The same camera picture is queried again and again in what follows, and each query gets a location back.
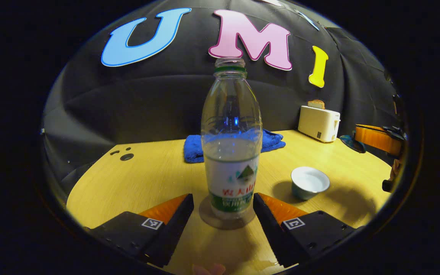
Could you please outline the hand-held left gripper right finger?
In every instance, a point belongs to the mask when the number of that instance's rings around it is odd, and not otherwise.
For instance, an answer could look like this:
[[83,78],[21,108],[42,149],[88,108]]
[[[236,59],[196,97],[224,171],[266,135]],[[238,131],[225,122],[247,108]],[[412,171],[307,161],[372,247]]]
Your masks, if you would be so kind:
[[325,211],[307,213],[260,192],[253,195],[253,209],[278,263],[285,268],[318,257],[356,231]]

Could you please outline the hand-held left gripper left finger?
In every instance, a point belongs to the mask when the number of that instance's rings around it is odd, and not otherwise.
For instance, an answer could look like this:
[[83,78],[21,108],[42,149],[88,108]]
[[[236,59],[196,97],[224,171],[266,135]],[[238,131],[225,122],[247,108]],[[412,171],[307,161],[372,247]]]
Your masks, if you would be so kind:
[[124,255],[162,268],[169,264],[193,209],[193,195],[184,194],[139,214],[124,211],[84,230]]

